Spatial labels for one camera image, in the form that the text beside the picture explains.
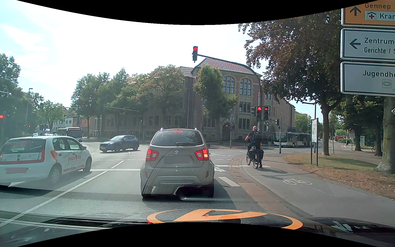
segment white bus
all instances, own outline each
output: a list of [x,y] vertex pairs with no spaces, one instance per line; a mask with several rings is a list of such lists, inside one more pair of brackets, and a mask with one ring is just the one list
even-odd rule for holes
[[310,141],[312,136],[306,133],[293,133],[293,132],[282,132],[281,138],[280,133],[275,132],[274,145],[285,147],[310,147]]

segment white car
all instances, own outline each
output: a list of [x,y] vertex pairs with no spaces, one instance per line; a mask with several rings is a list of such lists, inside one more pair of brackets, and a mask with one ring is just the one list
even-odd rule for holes
[[18,137],[0,150],[0,189],[10,183],[46,180],[56,184],[62,173],[91,170],[91,153],[69,136]]

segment pizza boy logo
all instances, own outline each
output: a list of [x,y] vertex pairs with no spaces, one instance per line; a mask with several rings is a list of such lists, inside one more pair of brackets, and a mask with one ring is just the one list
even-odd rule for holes
[[70,160],[80,160],[82,157],[80,156],[80,155],[74,155],[73,157],[69,157],[68,158],[68,161],[70,161]]

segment arched window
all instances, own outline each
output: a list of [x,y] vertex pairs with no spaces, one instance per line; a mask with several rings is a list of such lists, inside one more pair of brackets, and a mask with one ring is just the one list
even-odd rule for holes
[[231,76],[225,76],[223,78],[223,92],[233,94],[234,93],[234,82],[235,79]]
[[251,95],[251,81],[247,78],[240,80],[240,94]]
[[172,125],[172,116],[170,116],[170,115],[165,116],[165,124],[167,126]]

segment bus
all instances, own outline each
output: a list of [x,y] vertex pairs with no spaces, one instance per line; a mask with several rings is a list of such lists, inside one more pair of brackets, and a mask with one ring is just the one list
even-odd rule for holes
[[274,145],[276,146],[279,146],[281,141],[281,146],[293,148],[310,147],[311,140],[312,135],[306,133],[282,132],[281,138],[279,132],[275,132],[274,134]]
[[65,127],[58,129],[58,135],[66,135],[71,136],[75,139],[78,139],[79,142],[82,142],[83,137],[83,129],[80,127]]

